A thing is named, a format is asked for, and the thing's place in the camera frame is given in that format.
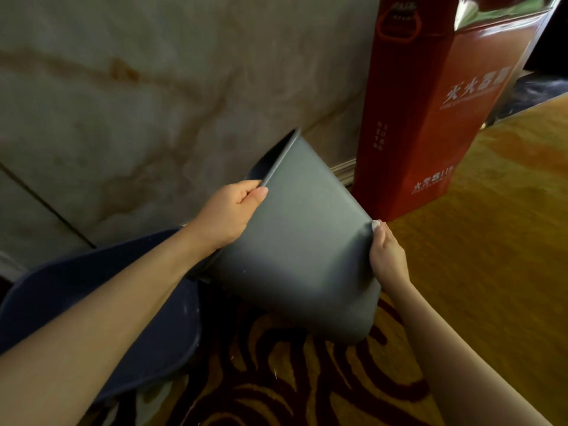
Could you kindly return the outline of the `person's right hand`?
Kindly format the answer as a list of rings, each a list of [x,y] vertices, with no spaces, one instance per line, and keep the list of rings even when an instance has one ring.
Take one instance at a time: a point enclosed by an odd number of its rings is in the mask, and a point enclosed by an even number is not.
[[[380,262],[370,262],[373,274],[380,285],[387,291],[410,282],[406,252],[398,243],[387,223],[387,241],[385,255]]]

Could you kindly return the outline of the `person's left hand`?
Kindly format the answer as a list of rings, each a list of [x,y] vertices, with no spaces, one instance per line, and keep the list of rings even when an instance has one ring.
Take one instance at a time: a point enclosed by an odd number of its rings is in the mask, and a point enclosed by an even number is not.
[[[262,186],[261,180],[242,180],[224,185],[186,225],[191,239],[204,255],[225,247],[242,235],[250,219],[241,219],[238,203],[246,192],[259,186]]]

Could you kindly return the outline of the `grey plastic waste bin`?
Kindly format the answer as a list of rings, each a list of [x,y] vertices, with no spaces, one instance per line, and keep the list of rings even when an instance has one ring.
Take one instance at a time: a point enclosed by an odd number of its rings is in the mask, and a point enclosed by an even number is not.
[[[369,261],[372,219],[301,136],[290,131],[251,169],[268,194],[233,243],[188,275],[334,343],[373,325],[381,287]]]

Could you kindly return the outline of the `person's right forearm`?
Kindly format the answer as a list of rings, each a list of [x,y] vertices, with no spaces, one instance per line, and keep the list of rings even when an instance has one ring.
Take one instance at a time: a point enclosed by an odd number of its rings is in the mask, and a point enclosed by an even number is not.
[[[384,286],[448,426],[552,426],[472,350],[408,279]]]

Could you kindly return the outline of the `person's left forearm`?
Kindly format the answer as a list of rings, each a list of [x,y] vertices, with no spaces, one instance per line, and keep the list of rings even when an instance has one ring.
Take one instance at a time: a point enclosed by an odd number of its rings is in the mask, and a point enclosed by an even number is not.
[[[0,426],[76,426],[182,277],[186,227],[0,356]]]

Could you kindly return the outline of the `red fire extinguisher box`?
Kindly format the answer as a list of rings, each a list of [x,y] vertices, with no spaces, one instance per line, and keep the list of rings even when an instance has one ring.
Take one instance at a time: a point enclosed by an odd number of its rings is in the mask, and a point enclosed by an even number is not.
[[[352,194],[391,221],[453,172],[560,0],[380,0]]]

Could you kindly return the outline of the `dark blue plastic bin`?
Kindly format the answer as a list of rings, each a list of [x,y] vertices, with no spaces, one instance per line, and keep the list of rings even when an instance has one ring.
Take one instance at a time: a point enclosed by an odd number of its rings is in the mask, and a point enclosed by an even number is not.
[[[0,388],[9,401],[110,399],[173,372],[201,337],[189,279],[212,248],[169,229],[43,264],[0,306]]]

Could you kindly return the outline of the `black garbage bag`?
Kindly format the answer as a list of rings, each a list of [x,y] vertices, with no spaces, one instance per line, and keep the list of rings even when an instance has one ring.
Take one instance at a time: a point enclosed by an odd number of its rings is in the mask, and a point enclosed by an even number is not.
[[[492,126],[514,114],[568,93],[568,77],[545,75],[537,72],[518,79],[510,94],[489,115],[485,126]]]

